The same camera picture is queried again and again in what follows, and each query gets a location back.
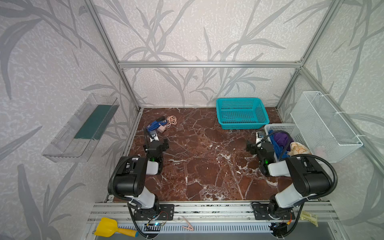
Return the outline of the yellow label tag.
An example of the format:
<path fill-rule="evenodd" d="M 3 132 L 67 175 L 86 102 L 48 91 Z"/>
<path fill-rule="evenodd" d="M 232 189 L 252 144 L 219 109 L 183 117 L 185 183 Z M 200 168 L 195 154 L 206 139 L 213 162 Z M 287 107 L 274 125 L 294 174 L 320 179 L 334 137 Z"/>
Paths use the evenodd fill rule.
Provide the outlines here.
<path fill-rule="evenodd" d="M 307 221 L 313 224 L 315 227 L 318 227 L 318 216 L 316 214 L 309 213 L 307 211 L 302 211 L 300 214 L 300 220 Z"/>

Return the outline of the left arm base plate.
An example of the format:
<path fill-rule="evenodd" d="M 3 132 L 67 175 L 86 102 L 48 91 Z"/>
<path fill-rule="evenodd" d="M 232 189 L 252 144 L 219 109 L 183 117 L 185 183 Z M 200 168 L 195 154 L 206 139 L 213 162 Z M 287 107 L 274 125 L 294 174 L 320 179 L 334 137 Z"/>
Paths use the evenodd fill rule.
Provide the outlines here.
<path fill-rule="evenodd" d="M 136 221 L 149 221 L 156 219 L 160 221 L 173 220 L 175 213 L 175 205 L 173 204 L 160 204 L 155 205 L 151 209 L 138 209 L 134 211 L 134 219 Z"/>

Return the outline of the beige rubber bands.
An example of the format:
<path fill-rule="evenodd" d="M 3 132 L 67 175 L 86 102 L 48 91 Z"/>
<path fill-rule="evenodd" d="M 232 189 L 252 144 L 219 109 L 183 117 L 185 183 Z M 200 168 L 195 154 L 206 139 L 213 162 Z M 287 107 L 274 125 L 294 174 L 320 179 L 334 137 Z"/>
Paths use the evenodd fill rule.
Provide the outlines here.
<path fill-rule="evenodd" d="M 177 124 L 177 117 L 176 116 L 168 116 L 167 117 L 167 125 L 176 125 Z"/>

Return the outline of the blue towel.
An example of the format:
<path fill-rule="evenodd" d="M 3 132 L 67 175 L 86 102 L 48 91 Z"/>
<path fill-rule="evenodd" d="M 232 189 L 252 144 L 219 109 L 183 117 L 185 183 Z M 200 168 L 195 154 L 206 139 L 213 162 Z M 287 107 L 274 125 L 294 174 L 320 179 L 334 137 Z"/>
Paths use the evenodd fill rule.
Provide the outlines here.
<path fill-rule="evenodd" d="M 271 134 L 271 135 L 269 136 L 269 138 L 270 138 L 270 142 L 273 144 L 273 147 L 274 147 L 274 150 L 275 150 L 276 157 L 278 157 L 279 160 L 282 160 L 282 159 L 284 159 L 284 158 L 288 158 L 288 157 L 289 157 L 289 155 L 288 155 L 288 152 L 289 152 L 289 151 L 286 150 L 287 147 L 285 147 L 285 148 L 283 149 L 282 147 L 279 147 L 279 146 L 276 144 L 276 142 L 275 142 L 275 140 L 274 140 L 274 134 L 279 133 L 279 132 L 281 132 L 281 131 L 272 131 L 272 130 L 269 130 L 269 131 L 268 131 L 268 133 Z"/>

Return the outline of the white plastic laundry basket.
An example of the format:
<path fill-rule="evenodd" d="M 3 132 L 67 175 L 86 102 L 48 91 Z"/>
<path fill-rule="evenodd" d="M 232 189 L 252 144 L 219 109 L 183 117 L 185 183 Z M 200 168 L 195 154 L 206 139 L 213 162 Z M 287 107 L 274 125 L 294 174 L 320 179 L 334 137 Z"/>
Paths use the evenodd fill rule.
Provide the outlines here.
<path fill-rule="evenodd" d="M 283 133 L 286 133 L 287 135 L 290 135 L 294 142 L 301 143 L 307 147 L 307 143 L 304 140 L 299 128 L 295 124 L 268 124 L 264 126 L 264 130 L 266 135 L 268 135 L 268 131 L 281 131 Z M 274 155 L 275 161 L 278 162 L 279 159 L 276 157 L 276 154 Z"/>

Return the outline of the pink clothespin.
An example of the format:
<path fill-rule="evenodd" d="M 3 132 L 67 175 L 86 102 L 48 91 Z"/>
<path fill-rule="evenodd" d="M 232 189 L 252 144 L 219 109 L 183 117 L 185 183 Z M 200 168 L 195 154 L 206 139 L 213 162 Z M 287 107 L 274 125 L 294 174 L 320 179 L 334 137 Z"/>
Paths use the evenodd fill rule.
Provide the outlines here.
<path fill-rule="evenodd" d="M 186 222 L 187 226 L 182 226 L 183 229 L 187 230 L 187 231 L 194 231 L 194 227 L 191 225 L 191 223 L 185 218 L 183 217 L 184 221 Z"/>

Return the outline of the clear plastic wall shelf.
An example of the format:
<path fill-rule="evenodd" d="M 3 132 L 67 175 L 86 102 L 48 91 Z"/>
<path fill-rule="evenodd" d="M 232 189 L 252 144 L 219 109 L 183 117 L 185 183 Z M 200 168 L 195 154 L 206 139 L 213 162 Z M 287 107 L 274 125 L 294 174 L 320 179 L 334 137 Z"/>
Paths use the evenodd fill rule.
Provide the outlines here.
<path fill-rule="evenodd" d="M 90 94 L 42 155 L 54 163 L 86 163 L 119 106 L 117 97 Z"/>

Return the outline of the yellow plastic scoop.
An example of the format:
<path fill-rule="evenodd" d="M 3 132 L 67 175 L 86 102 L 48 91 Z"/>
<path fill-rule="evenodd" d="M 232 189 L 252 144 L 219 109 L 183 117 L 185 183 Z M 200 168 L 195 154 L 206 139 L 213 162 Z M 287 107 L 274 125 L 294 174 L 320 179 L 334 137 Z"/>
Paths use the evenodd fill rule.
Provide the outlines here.
<path fill-rule="evenodd" d="M 109 218 L 101 218 L 96 231 L 94 232 L 95 236 L 109 238 L 115 233 L 123 234 L 129 237 L 136 238 L 139 236 L 139 232 L 129 229 L 121 229 L 118 227 L 116 220 Z"/>

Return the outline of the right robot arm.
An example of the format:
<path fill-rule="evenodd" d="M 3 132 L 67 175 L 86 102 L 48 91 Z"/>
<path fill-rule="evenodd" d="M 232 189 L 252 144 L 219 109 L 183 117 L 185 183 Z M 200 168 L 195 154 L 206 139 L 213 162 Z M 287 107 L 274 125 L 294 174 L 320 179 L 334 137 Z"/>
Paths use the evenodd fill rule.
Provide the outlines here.
<path fill-rule="evenodd" d="M 259 159 L 259 169 L 266 177 L 290 177 L 292 183 L 282 192 L 273 195 L 269 203 L 259 204 L 254 210 L 263 210 L 273 219 L 288 215 L 294 207 L 309 200 L 325 197 L 338 184 L 338 175 L 333 166 L 323 158 L 311 154 L 297 154 L 280 161 L 274 159 L 272 143 L 247 142 L 246 151 Z"/>

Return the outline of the purple cloth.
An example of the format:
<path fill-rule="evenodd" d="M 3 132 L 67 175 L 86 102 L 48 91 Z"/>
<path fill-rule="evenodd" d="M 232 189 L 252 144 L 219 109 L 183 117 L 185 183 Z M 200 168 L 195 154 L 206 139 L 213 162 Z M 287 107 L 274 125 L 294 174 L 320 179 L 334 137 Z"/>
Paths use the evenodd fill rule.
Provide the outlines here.
<path fill-rule="evenodd" d="M 294 140 L 290 135 L 279 132 L 274 134 L 274 140 L 279 147 L 282 147 L 283 149 L 287 147 L 286 150 L 291 151 L 291 143 L 293 143 Z"/>

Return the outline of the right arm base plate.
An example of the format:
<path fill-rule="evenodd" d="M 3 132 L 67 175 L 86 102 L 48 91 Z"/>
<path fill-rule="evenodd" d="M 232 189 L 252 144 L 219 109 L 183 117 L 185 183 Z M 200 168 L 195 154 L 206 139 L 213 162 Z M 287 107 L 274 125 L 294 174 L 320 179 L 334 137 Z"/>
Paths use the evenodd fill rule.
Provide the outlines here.
<path fill-rule="evenodd" d="M 283 209 L 276 203 L 252 202 L 251 208 L 256 220 L 291 221 L 296 219 L 292 208 Z"/>

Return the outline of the teal plastic basket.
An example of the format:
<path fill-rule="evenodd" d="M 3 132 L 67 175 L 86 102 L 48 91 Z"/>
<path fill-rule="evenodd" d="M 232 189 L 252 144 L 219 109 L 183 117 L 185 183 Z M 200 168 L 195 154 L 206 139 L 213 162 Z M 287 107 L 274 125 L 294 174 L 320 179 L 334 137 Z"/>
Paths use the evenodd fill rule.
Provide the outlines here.
<path fill-rule="evenodd" d="M 259 98 L 219 98 L 216 110 L 218 122 L 224 130 L 257 130 L 270 123 Z"/>

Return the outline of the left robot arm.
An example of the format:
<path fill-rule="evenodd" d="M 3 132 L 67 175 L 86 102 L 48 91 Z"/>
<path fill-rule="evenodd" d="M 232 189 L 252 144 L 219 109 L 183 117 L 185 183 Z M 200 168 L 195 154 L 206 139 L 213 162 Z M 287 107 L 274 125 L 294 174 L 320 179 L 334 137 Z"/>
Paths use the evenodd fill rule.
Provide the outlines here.
<path fill-rule="evenodd" d="M 148 218 L 159 215 L 159 199 L 145 187 L 145 182 L 147 175 L 162 173 L 163 152 L 168 148 L 168 139 L 153 140 L 145 145 L 146 156 L 121 157 L 108 183 L 109 194 L 126 201 L 138 214 Z"/>

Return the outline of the orange patterned towel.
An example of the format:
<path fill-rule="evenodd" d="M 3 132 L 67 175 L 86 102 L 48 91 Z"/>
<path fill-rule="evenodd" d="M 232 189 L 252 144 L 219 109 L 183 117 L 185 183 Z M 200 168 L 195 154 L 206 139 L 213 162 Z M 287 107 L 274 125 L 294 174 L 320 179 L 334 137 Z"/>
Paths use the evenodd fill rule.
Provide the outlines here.
<path fill-rule="evenodd" d="M 299 154 L 312 154 L 311 151 L 303 144 L 298 142 L 292 142 L 290 144 L 290 151 L 288 152 L 289 156 L 299 155 Z"/>

